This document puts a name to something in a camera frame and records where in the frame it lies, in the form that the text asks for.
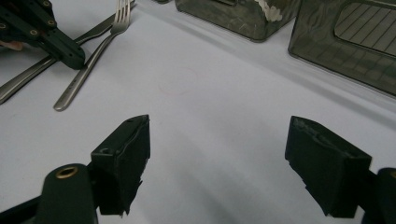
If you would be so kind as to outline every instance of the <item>plastic container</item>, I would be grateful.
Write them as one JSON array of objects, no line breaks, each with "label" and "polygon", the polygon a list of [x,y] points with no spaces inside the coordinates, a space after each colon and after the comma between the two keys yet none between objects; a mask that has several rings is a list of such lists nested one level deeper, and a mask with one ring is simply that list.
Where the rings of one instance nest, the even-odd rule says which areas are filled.
[{"label": "plastic container", "polygon": [[175,0],[177,10],[262,42],[297,15],[300,0]]},{"label": "plastic container", "polygon": [[396,1],[302,0],[289,52],[396,96]]}]

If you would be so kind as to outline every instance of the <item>butter knife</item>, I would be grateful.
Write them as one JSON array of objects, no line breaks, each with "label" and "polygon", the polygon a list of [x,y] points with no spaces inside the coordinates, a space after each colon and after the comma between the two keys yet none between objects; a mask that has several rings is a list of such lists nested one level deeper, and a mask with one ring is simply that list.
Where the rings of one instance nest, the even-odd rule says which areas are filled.
[{"label": "butter knife", "polygon": [[[90,31],[75,39],[76,43],[82,45],[88,40],[96,38],[107,32],[112,26],[112,23],[114,21],[114,15],[115,14],[108,17],[107,19],[93,27]],[[56,59],[52,58],[51,56],[47,56],[40,62],[26,69],[24,72],[20,73],[16,77],[12,78],[9,82],[1,86],[0,105],[4,103],[7,99],[9,99],[9,97],[11,97],[15,92],[20,90],[26,83],[28,83],[30,80],[32,80],[34,77],[39,75],[41,72],[43,72],[56,62]]]}]

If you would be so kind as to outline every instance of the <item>utensil handle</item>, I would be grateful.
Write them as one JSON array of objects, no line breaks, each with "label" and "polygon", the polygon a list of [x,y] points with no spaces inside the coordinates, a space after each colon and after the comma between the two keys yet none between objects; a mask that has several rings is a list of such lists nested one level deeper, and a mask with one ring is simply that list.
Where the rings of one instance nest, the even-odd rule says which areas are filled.
[{"label": "utensil handle", "polygon": [[32,80],[34,77],[39,75],[42,71],[49,68],[51,65],[56,63],[56,59],[48,56],[42,59],[40,62],[35,63],[24,72],[20,73],[16,77],[12,78],[9,82],[0,87],[0,105],[4,103],[9,97],[15,92],[20,90],[26,83]]},{"label": "utensil handle", "polygon": [[67,107],[69,107],[73,99],[76,97],[79,89],[81,89],[82,85],[87,79],[88,75],[91,73],[91,70],[96,65],[96,62],[102,55],[103,51],[114,37],[115,35],[108,36],[95,50],[90,59],[85,63],[84,67],[82,67],[82,69],[78,72],[76,77],[72,80],[64,93],[53,106],[56,111],[64,111]]}]

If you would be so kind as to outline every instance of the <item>silver fork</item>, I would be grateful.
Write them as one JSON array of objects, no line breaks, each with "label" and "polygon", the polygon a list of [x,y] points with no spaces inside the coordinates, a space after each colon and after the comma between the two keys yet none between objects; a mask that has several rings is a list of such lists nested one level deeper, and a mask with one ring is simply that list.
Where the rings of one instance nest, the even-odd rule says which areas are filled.
[{"label": "silver fork", "polygon": [[[131,9],[133,7],[134,0],[131,1]],[[115,15],[116,14],[111,15],[110,17],[93,27],[84,35],[79,36],[77,39],[75,39],[76,43],[82,45],[85,42],[106,33],[113,26]],[[46,70],[56,62],[56,59],[52,58],[51,56],[47,56],[40,62],[35,63],[25,71],[16,75],[10,81],[3,84],[3,86],[0,87],[0,105],[7,101],[14,93],[19,91],[24,85],[29,83],[29,81],[40,75],[44,70]]]},{"label": "silver fork", "polygon": [[110,35],[99,45],[90,59],[85,63],[76,77],[69,84],[67,89],[58,99],[53,107],[56,111],[63,111],[71,104],[108,44],[110,44],[114,37],[122,34],[128,29],[130,20],[130,0],[117,0],[117,11],[114,17],[113,27],[110,30]]}]

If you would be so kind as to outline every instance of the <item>white tablecloth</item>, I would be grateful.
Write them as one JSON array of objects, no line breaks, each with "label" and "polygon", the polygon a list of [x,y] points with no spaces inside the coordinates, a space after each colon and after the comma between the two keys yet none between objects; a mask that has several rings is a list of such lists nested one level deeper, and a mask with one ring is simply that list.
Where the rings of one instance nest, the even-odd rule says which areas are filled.
[{"label": "white tablecloth", "polygon": [[[114,1],[52,0],[76,38]],[[52,106],[77,71],[56,63],[0,105],[0,211],[40,194],[51,170],[88,164],[124,120],[150,115],[151,159],[127,217],[100,223],[360,223],[325,217],[284,159],[290,116],[315,120],[395,167],[396,100],[287,52],[293,22],[264,43],[138,0],[74,102]],[[83,48],[87,58],[105,36]],[[0,84],[44,57],[0,49]]]}]

